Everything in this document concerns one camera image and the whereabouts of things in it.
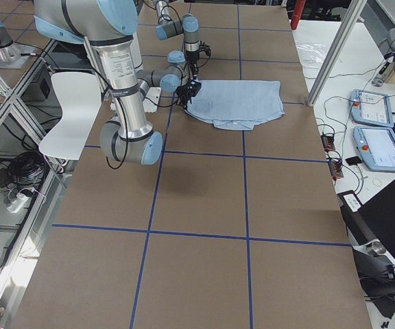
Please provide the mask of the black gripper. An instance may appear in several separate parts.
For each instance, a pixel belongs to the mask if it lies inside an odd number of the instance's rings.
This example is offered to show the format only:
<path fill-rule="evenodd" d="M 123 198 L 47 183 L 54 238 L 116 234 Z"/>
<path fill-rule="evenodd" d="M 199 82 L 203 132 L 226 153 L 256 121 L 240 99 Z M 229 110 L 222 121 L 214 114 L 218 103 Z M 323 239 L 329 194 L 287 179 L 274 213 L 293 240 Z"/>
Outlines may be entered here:
<path fill-rule="evenodd" d="M 182 103 L 183 109 L 186 110 L 189 103 L 192 103 L 193 98 L 193 90 L 190 84 L 179 86 L 176 90 L 176 95 L 178 98 L 178 103 Z"/>
<path fill-rule="evenodd" d="M 197 80 L 198 78 L 198 61 L 200 59 L 199 51 L 185 51 L 187 63 L 191 69 L 192 79 Z"/>

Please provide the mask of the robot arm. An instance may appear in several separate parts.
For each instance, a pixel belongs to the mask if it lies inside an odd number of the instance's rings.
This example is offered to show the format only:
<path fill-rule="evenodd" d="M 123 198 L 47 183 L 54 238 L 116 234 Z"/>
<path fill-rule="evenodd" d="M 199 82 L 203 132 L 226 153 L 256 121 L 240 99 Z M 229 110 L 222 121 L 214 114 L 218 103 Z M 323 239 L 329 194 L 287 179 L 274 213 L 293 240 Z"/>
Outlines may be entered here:
<path fill-rule="evenodd" d="M 198 19 L 191 14 L 180 17 L 176 9 L 168 1 L 153 1 L 158 17 L 156 35 L 159 40 L 167 40 L 174 36 L 183 35 L 185 58 L 194 80 L 197 79 L 200 59 L 201 40 L 199 37 Z"/>
<path fill-rule="evenodd" d="M 147 120 L 143 100 L 151 87 L 177 96 L 186 106 L 200 85 L 195 81 L 199 59 L 198 20 L 185 14 L 174 21 L 168 1 L 155 1 L 161 40 L 183 35 L 185 49 L 171 51 L 164 70 L 137 70 L 131 46 L 138 27 L 133 1 L 35 1 L 36 29 L 61 42 L 88 42 L 101 60 L 99 76 L 112 95 L 116 114 L 100 134 L 107 160 L 152 165 L 163 149 L 163 137 Z"/>

